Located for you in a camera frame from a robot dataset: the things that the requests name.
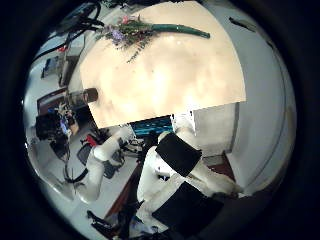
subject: green stem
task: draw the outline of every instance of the green stem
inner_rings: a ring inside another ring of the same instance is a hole
[[[176,24],[152,24],[151,30],[156,32],[178,32],[187,33],[204,38],[210,38],[210,33],[200,31],[198,29]]]

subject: desk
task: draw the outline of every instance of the desk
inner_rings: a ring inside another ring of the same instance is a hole
[[[233,44],[211,13],[195,1],[161,3],[135,13],[146,22],[183,24],[210,39],[161,33],[131,63],[136,48],[96,42],[80,65],[84,88],[95,87],[89,107],[99,128],[245,100]]]

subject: white wall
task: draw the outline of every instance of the white wall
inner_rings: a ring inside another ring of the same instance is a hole
[[[234,147],[227,156],[237,182],[251,193],[253,188],[249,185],[257,186],[274,177],[279,166],[284,164],[283,158],[270,159],[275,153],[285,117],[283,76],[287,85],[289,77],[287,72],[281,72],[272,48],[260,34],[228,20],[233,17],[256,25],[252,19],[232,7],[206,5],[232,39],[244,73],[247,101],[239,104]]]
[[[236,104],[195,110],[196,139],[202,156],[216,156],[230,150],[234,133]]]
[[[287,166],[294,147],[297,124],[294,92],[290,82],[289,73],[283,61],[278,55],[276,55],[276,57],[279,60],[281,70],[283,72],[286,94],[283,126],[277,146],[275,147],[272,156],[266,163],[265,167],[261,169],[259,175],[257,175],[256,178],[247,186],[247,192],[262,190],[270,184],[280,170]]]

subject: flower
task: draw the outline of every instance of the flower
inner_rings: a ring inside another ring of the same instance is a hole
[[[122,18],[122,24],[127,24],[129,22],[129,17],[128,16],[124,16]]]
[[[111,30],[112,39],[115,44],[118,44],[124,40],[124,35],[117,29]]]
[[[67,45],[62,46],[61,48],[58,48],[58,52],[64,52],[68,49]]]

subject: purple flower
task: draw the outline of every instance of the purple flower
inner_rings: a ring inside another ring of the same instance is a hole
[[[111,33],[112,33],[113,42],[115,44],[118,44],[118,43],[120,43],[121,41],[124,40],[124,35],[119,30],[114,29],[114,30],[111,31]]]

